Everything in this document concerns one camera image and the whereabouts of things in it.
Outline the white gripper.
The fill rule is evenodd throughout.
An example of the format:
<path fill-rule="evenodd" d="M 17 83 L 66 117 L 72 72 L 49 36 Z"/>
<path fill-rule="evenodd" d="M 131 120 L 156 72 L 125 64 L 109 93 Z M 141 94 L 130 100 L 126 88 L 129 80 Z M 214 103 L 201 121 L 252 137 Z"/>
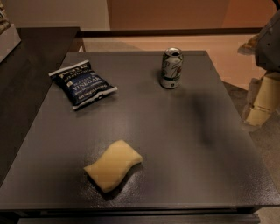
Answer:
<path fill-rule="evenodd" d="M 241 119 L 251 126 L 262 126 L 280 105 L 280 73 L 267 71 L 248 85 Z"/>

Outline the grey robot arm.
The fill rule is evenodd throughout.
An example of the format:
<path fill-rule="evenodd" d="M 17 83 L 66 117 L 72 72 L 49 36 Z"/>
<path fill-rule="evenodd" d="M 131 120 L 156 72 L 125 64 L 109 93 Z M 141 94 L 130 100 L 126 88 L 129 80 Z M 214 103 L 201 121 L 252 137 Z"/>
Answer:
<path fill-rule="evenodd" d="M 276 13 L 260 33 L 244 44 L 239 52 L 255 55 L 255 63 L 265 70 L 260 79 L 248 86 L 247 103 L 241 113 L 241 126 L 246 131 L 260 128 L 280 106 L 280 3 L 272 0 Z"/>

